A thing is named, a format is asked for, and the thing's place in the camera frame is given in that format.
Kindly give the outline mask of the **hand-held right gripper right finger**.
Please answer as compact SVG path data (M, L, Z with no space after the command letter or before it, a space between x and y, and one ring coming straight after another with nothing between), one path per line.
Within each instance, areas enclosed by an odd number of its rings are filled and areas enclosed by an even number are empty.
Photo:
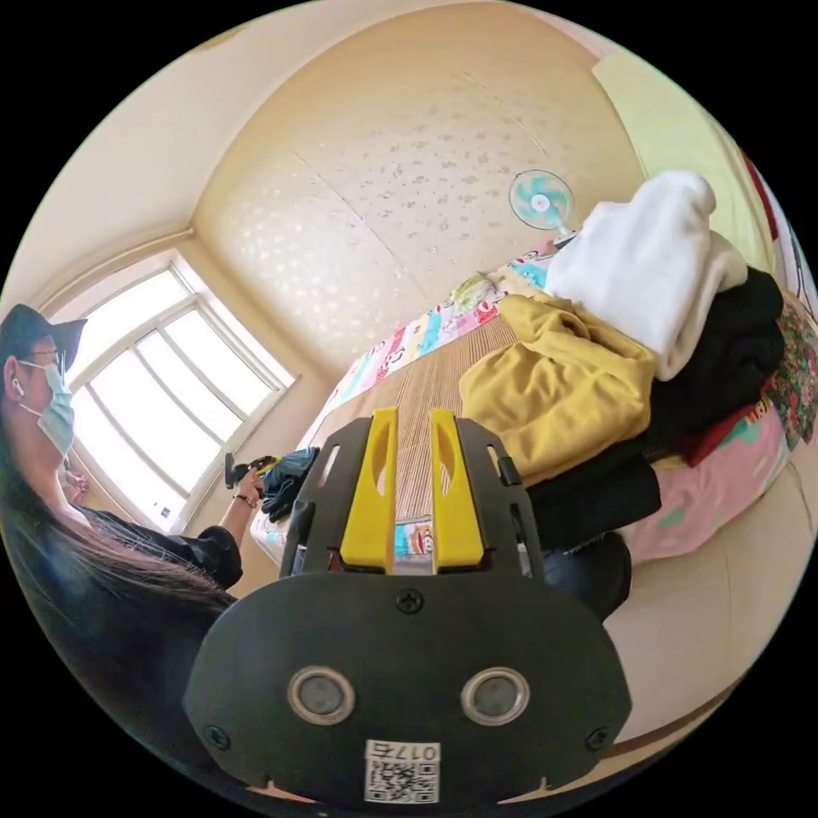
M453 412L430 413L433 572L472 569L481 563L481 531Z

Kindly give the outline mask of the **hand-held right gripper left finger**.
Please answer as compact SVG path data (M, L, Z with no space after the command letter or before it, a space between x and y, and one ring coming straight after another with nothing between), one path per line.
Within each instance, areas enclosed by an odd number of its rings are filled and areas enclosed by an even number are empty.
M398 409L369 420L339 555L345 567L392 570L395 562Z

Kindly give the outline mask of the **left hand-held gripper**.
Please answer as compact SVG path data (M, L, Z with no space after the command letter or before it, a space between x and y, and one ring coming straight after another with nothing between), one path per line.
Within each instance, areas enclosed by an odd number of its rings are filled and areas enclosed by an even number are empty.
M281 461L281 456L263 456L250 463L233 464L231 467L231 482L239 483L244 477L255 472L257 475L266 475Z

